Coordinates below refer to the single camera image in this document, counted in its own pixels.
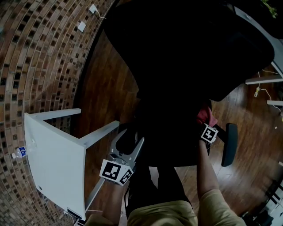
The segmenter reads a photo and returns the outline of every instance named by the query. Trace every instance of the cord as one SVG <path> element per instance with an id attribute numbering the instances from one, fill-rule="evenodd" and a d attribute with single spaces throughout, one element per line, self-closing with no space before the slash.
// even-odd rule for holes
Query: cord
<path id="1" fill-rule="evenodd" d="M 74 222 L 74 219 L 73 219 L 72 215 L 69 214 L 68 212 L 65 212 L 65 213 L 68 214 L 68 215 L 71 217 L 71 219 L 72 219 L 72 221 L 73 221 L 73 224 L 75 225 L 75 222 Z"/>
<path id="2" fill-rule="evenodd" d="M 213 144 L 214 144 L 214 142 L 213 142 L 213 143 L 211 143 L 211 144 L 210 144 L 210 147 L 208 147 L 208 148 L 211 148 L 211 146 L 212 146 Z M 208 148 L 207 148 L 207 150 L 208 150 Z"/>
<path id="3" fill-rule="evenodd" d="M 268 91 L 267 91 L 266 89 L 260 89 L 260 84 L 258 84 L 258 87 L 256 88 L 256 92 L 255 92 L 255 94 L 254 94 L 254 97 L 257 97 L 257 96 L 258 96 L 258 93 L 259 93 L 260 90 L 265 90 L 265 92 L 266 92 L 266 93 L 268 94 L 268 96 L 269 96 L 269 99 L 272 101 L 271 96 L 269 95 Z M 283 115 L 281 114 L 281 113 L 282 113 L 282 112 L 281 112 L 281 109 L 278 108 L 278 107 L 276 107 L 276 106 L 274 106 L 274 105 L 272 105 L 272 106 L 275 107 L 275 108 L 277 108 L 277 109 L 280 111 L 281 121 L 283 122 Z"/>
<path id="4" fill-rule="evenodd" d="M 97 11 L 97 13 L 98 13 L 98 15 L 99 15 L 99 17 L 100 18 L 102 18 L 102 19 L 106 19 L 105 17 L 103 17 L 103 16 L 100 16 L 100 14 L 99 14 L 99 12 Z"/>
<path id="5" fill-rule="evenodd" d="M 266 71 L 266 70 L 262 70 L 264 72 L 269 72 L 269 71 Z M 280 75 L 279 73 L 276 73 L 276 72 L 269 72 L 269 73 L 273 73 L 273 74 L 277 74 L 277 75 Z"/>
<path id="6" fill-rule="evenodd" d="M 102 212 L 101 210 L 87 210 L 87 211 L 96 211 L 96 212 Z"/>

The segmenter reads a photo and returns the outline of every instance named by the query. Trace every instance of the brick wall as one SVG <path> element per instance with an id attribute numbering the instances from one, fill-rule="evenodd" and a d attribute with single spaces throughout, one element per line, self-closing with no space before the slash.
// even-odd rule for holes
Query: brick wall
<path id="1" fill-rule="evenodd" d="M 72 225 L 36 188 L 24 145 L 23 116 L 72 108 L 88 50 L 114 0 L 10 0 L 0 3 L 0 225 Z M 81 33 L 77 26 L 83 21 Z M 68 130 L 69 119 L 51 121 Z"/>

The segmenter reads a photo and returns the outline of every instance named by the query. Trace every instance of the office chair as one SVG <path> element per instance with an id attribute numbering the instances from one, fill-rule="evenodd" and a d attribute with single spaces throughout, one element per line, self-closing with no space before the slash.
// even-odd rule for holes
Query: office chair
<path id="1" fill-rule="evenodd" d="M 133 73 L 141 98 L 136 120 L 126 125 L 117 149 L 131 152 L 142 134 L 146 147 L 141 158 L 150 166 L 155 162 L 192 166 L 197 159 L 195 118 L 202 103 L 208 102 L 211 108 L 210 100 L 221 101 L 268 66 L 274 50 L 262 33 L 222 1 L 201 1 L 191 6 L 193 10 L 179 13 L 176 20 L 168 15 L 167 5 L 155 3 L 160 2 L 132 0 L 120 5 L 104 28 Z M 215 127 L 225 143 L 222 166 L 229 166 L 237 150 L 237 126 L 227 124 L 226 131 Z M 185 136 L 188 130 L 194 133 Z M 190 153 L 183 150 L 188 146 Z"/>

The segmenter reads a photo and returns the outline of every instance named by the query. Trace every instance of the red cloth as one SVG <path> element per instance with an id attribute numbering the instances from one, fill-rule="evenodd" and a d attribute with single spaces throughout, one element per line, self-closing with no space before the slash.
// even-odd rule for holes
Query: red cloth
<path id="1" fill-rule="evenodd" d="M 203 104 L 201 110 L 199 111 L 196 121 L 198 124 L 202 125 L 203 123 L 208 124 L 210 127 L 214 127 L 217 123 L 217 119 L 212 115 L 211 109 L 207 106 L 206 103 Z"/>

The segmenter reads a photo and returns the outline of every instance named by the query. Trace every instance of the table leg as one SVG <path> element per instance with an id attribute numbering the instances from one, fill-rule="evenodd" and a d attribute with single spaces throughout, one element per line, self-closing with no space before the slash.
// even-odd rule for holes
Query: table leg
<path id="1" fill-rule="evenodd" d="M 268 105 L 283 106 L 283 101 L 267 101 Z"/>
<path id="2" fill-rule="evenodd" d="M 89 148 L 91 145 L 99 141 L 112 130 L 116 129 L 119 126 L 119 123 L 119 121 L 113 121 L 95 130 L 94 132 L 91 132 L 90 134 L 87 134 L 86 136 L 80 138 L 80 141 L 86 146 L 86 148 Z"/>
<path id="3" fill-rule="evenodd" d="M 97 182 L 97 184 L 95 185 L 94 189 L 92 190 L 87 201 L 84 204 L 85 211 L 87 211 L 90 205 L 92 204 L 94 198 L 96 197 L 97 193 L 101 189 L 101 186 L 103 185 L 104 182 L 105 182 L 105 179 L 101 177 L 99 181 Z"/>
<path id="4" fill-rule="evenodd" d="M 81 109 L 73 108 L 73 109 L 65 109 L 65 110 L 58 110 L 58 111 L 47 111 L 47 112 L 34 113 L 34 114 L 30 114 L 30 116 L 36 117 L 41 120 L 47 120 L 47 119 L 52 119 L 52 118 L 64 117 L 68 115 L 80 114 L 80 112 L 81 112 Z"/>
<path id="5" fill-rule="evenodd" d="M 280 75 L 271 75 L 266 77 L 260 77 L 260 78 L 253 78 L 253 79 L 247 79 L 246 84 L 259 84 L 259 83 L 277 83 L 277 82 L 283 82 L 283 78 Z"/>

